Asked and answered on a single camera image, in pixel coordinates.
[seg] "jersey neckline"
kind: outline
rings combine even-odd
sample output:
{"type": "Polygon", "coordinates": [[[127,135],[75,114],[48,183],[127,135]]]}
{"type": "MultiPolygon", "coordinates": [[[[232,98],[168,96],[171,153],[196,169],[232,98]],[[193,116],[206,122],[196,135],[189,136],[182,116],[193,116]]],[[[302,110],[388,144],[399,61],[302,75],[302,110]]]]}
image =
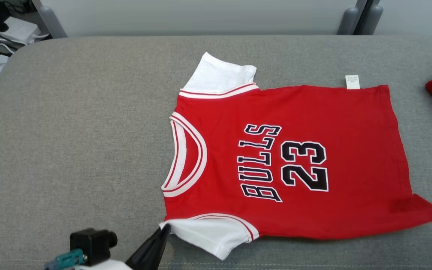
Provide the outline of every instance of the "jersey neckline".
{"type": "Polygon", "coordinates": [[[166,181],[161,189],[165,197],[175,197],[184,193],[193,186],[203,174],[207,161],[207,148],[201,134],[196,128],[189,123],[186,118],[177,112],[174,112],[171,117],[171,126],[173,129],[174,139],[174,158],[166,181]],[[196,164],[191,173],[182,181],[180,181],[183,168],[186,160],[186,135],[185,131],[191,136],[198,148],[198,157],[196,164]]]}

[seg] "gray couch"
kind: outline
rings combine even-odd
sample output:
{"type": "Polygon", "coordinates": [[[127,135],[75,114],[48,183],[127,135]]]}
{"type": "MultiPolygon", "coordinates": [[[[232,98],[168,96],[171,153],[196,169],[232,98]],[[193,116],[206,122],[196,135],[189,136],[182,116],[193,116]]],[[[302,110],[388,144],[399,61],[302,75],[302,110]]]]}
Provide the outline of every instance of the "gray couch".
{"type": "MultiPolygon", "coordinates": [[[[119,237],[125,260],[165,216],[168,117],[205,51],[255,65],[262,89],[389,84],[413,191],[432,202],[432,38],[87,37],[18,51],[0,76],[0,270],[42,269],[71,232],[119,237]]],[[[263,237],[225,261],[170,236],[160,269],[432,268],[432,223],[343,241],[263,237]]]]}

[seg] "white sleeve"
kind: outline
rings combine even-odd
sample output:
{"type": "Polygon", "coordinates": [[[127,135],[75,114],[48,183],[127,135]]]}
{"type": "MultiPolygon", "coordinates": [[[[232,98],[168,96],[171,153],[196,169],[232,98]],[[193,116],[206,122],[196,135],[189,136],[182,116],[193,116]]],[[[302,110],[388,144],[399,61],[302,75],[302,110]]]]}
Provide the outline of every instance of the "white sleeve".
{"type": "Polygon", "coordinates": [[[224,260],[233,248],[259,238],[258,230],[240,217],[209,213],[189,219],[169,219],[161,229],[171,225],[171,233],[224,260]]]}
{"type": "Polygon", "coordinates": [[[221,61],[205,53],[184,90],[218,94],[243,84],[252,83],[256,67],[221,61]]]}

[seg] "white label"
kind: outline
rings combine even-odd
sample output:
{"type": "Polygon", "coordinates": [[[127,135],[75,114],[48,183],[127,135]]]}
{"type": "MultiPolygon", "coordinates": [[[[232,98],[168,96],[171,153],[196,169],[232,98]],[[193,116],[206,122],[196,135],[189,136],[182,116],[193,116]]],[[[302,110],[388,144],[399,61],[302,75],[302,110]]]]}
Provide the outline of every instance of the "white label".
{"type": "Polygon", "coordinates": [[[347,89],[360,89],[360,77],[358,75],[346,75],[347,89]]]}

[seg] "bulls jersey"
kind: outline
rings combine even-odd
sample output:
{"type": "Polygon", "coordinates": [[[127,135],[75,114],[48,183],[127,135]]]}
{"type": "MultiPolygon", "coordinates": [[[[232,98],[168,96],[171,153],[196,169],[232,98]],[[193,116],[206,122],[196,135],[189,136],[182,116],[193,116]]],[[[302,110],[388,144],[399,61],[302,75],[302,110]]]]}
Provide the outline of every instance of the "bulls jersey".
{"type": "Polygon", "coordinates": [[[343,239],[432,221],[413,194],[387,85],[262,90],[206,53],[170,117],[173,233],[220,259],[261,236],[343,239]]]}

